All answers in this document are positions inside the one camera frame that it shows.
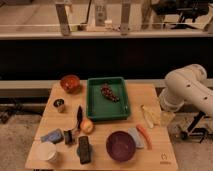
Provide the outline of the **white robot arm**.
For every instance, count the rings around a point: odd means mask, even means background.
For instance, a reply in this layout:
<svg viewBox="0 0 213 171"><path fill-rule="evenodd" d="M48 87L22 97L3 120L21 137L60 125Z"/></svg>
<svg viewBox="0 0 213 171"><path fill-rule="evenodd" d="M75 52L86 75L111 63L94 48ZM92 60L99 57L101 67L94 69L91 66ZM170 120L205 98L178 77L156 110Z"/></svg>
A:
<svg viewBox="0 0 213 171"><path fill-rule="evenodd" d="M188 101L213 117L213 90L203 84L206 79L207 72L199 64L170 71L165 76L165 88L159 95L161 107L165 111L177 112Z"/></svg>

